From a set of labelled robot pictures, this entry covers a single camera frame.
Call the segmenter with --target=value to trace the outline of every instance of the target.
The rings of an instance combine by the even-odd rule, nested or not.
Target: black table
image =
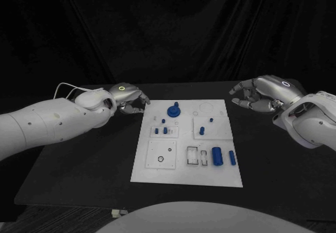
[[[336,152],[325,146],[305,148],[273,125],[270,115],[234,105],[228,92],[237,83],[139,88],[153,100],[225,99],[244,188],[132,183],[143,114],[117,114],[104,127],[45,147],[16,203],[136,210],[189,200],[237,205],[283,218],[336,220]]]

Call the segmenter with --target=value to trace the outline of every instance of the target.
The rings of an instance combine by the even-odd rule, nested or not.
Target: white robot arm
[[[20,151],[67,141],[93,128],[106,125],[117,107],[124,114],[143,113],[132,106],[140,98],[150,104],[142,90],[120,83],[110,91],[88,90],[75,101],[65,98],[39,102],[16,112],[0,115],[0,160]]]
[[[245,100],[232,102],[257,112],[279,114],[273,123],[287,130],[292,138],[313,149],[322,145],[336,150],[336,96],[319,92],[303,95],[284,79],[264,75],[240,82],[230,94],[244,90]]]

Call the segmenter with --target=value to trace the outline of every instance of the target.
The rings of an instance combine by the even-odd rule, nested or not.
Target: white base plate
[[[173,106],[175,102],[179,102],[181,116],[172,118],[168,116],[168,108]],[[207,118],[214,118],[214,122],[208,123]],[[208,133],[204,135],[205,138],[202,135],[194,134],[194,123],[205,124]],[[179,127],[178,138],[150,137],[153,135],[152,127]],[[168,151],[168,145],[156,147],[156,152],[149,153],[149,144],[155,140],[160,141],[157,142],[160,145],[162,143],[165,145],[165,141],[169,141],[166,143],[176,142],[175,160],[170,157],[173,151]],[[208,166],[204,166],[202,163],[188,164],[188,147],[198,147],[199,161],[202,160],[201,151],[207,151]],[[214,165],[214,147],[221,147],[222,166]],[[231,165],[231,150],[235,152],[224,100],[152,100],[145,110],[132,182],[243,187],[238,158],[237,165]],[[159,162],[160,156],[169,156],[163,160],[169,162],[165,163],[166,165]]]

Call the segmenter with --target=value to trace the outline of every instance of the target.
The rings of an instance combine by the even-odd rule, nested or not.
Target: blue part
[[[235,153],[232,150],[230,151],[230,160],[231,160],[231,165],[234,166],[237,164],[237,159],[235,159]]]
[[[221,147],[212,148],[212,158],[214,158],[214,165],[221,166],[224,164]]]
[[[168,115],[170,117],[178,117],[181,115],[181,108],[178,102],[175,102],[173,106],[168,108]]]
[[[201,127],[199,134],[201,134],[201,135],[205,134],[205,127]]]

